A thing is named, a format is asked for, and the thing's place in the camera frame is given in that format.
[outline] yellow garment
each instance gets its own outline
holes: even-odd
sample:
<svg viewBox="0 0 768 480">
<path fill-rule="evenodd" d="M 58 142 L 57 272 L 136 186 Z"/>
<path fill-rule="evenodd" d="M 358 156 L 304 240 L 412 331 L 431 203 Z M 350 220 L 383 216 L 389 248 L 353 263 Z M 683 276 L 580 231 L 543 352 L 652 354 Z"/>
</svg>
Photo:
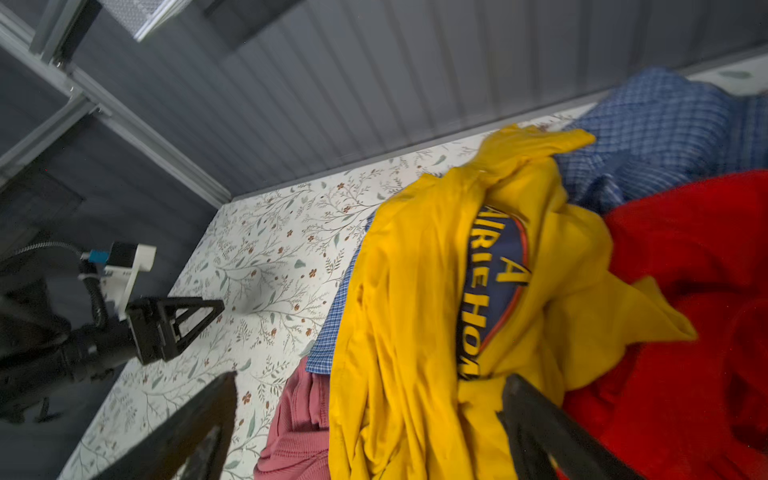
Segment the yellow garment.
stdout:
<svg viewBox="0 0 768 480">
<path fill-rule="evenodd" d="M 342 478 L 511 478 L 495 413 L 507 376 L 522 374 L 556 404 L 636 342 L 694 339 L 653 279 L 610 274 L 602 219 L 566 203 L 552 154 L 583 131 L 507 127 L 468 164 L 423 175 L 376 213 L 362 245 L 333 359 L 329 466 Z M 521 219 L 530 283 L 459 380 L 455 357 L 467 242 L 481 205 Z"/>
</svg>

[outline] red cloth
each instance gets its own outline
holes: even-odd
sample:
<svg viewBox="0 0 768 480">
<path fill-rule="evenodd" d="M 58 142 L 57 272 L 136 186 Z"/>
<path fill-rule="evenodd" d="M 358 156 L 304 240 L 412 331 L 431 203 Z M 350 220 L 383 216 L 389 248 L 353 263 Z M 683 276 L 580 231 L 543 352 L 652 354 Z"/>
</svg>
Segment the red cloth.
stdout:
<svg viewBox="0 0 768 480">
<path fill-rule="evenodd" d="M 768 478 L 768 172 L 690 184 L 606 217 L 611 271 L 653 276 L 693 343 L 628 350 L 563 408 L 649 478 Z"/>
<path fill-rule="evenodd" d="M 330 377 L 308 373 L 301 359 L 277 404 L 256 480 L 330 480 L 329 394 Z"/>
</svg>

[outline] floral patterned surface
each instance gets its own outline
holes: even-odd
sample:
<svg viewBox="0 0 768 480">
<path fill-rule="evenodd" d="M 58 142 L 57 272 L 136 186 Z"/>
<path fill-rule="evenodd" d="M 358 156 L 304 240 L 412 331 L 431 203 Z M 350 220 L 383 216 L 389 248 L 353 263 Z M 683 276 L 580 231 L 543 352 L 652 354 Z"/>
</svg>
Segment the floral patterned surface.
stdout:
<svg viewBox="0 0 768 480">
<path fill-rule="evenodd" d="M 742 64 L 703 79 L 734 93 L 764 90 L 768 77 L 754 82 L 749 71 L 768 61 Z M 755 85 L 743 91 L 747 80 Z M 559 129 L 590 107 L 527 124 Z M 252 478 L 283 384 L 326 318 L 365 219 L 419 175 L 471 159 L 487 134 L 223 206 L 170 295 L 221 298 L 225 313 L 174 361 L 129 362 L 60 478 L 96 475 L 229 370 L 238 371 L 239 405 L 222 478 Z"/>
</svg>

